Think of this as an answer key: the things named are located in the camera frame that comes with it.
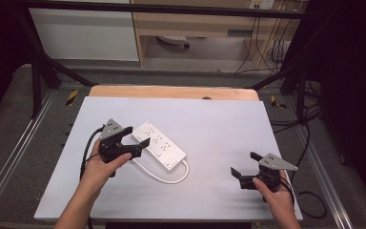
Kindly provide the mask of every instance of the power strip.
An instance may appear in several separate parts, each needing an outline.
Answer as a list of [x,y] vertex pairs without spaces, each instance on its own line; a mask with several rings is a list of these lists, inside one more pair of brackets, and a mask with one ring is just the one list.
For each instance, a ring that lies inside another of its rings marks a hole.
[[186,157],[177,145],[168,139],[162,132],[146,121],[132,132],[132,136],[138,141],[151,138],[147,149],[169,171]]

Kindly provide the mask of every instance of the white table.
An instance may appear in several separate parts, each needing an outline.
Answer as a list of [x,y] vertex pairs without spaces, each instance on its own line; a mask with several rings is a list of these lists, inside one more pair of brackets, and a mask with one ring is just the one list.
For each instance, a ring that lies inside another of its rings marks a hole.
[[[109,118],[134,128],[149,120],[186,152],[190,173],[180,183],[164,184],[128,162],[103,188],[91,211],[93,219],[256,221],[273,218],[261,195],[257,191],[241,190],[230,171],[234,167],[243,175],[257,174],[257,162],[250,158],[250,151],[281,157],[262,102],[86,97],[34,215],[36,219],[59,218],[77,186],[86,143]],[[128,135],[123,143],[136,144],[136,141]],[[185,172],[185,167],[179,164],[169,173],[145,150],[137,160],[165,179],[178,179]],[[302,219],[297,203],[295,214]]]

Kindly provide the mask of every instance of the electrical outlet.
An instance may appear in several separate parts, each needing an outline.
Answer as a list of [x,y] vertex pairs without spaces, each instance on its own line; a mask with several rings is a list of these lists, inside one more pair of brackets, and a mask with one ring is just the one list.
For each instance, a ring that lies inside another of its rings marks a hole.
[[260,5],[262,10],[271,10],[275,0],[263,0],[263,3]]
[[259,10],[262,4],[263,0],[252,0],[249,9]]
[[138,141],[151,138],[148,150],[169,171],[186,157],[177,145],[162,134],[151,122],[144,122],[132,132],[132,136]]

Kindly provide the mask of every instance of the white cabinet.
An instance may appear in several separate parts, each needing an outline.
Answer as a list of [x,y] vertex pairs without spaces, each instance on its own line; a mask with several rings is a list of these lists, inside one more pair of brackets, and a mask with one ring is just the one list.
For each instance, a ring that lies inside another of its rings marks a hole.
[[[86,2],[130,3],[129,0]],[[130,12],[30,9],[30,13],[51,58],[138,61]]]

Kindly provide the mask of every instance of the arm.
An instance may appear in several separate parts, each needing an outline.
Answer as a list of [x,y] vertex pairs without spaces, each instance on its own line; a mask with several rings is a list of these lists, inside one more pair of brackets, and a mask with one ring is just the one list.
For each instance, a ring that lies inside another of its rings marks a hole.
[[[280,171],[280,174],[281,177],[286,177],[284,171]],[[254,178],[254,185],[269,204],[270,211],[272,212],[278,228],[301,228],[295,217],[291,194],[287,189],[280,185],[277,192],[273,193],[266,184],[258,178]]]
[[[91,156],[97,155],[99,152],[99,142],[99,140],[96,140],[94,143]],[[112,172],[125,164],[131,156],[131,154],[124,154],[107,164],[102,161],[100,156],[92,157],[75,193],[54,228],[85,228],[94,202],[99,197],[100,190]]]

